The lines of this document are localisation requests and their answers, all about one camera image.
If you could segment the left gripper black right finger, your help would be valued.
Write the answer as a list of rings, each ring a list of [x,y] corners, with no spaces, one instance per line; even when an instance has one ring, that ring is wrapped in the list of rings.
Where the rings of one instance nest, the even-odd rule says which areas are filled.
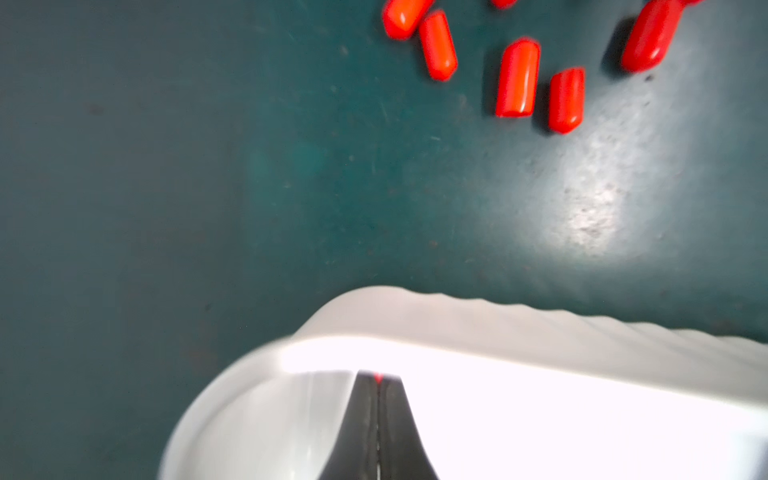
[[[400,379],[379,383],[379,465],[381,479],[436,480]]]

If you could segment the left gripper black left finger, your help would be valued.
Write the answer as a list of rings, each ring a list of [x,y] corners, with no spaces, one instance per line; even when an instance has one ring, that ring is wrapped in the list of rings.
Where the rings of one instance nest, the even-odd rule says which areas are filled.
[[[322,480],[376,480],[378,475],[378,383],[355,378],[340,431],[321,472]]]

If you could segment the white plastic storage box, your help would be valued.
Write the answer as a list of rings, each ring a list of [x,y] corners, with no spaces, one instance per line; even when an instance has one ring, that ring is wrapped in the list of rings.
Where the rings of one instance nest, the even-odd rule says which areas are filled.
[[[191,403],[162,479],[319,479],[358,374],[400,379],[437,479],[763,479],[767,347],[374,286]]]

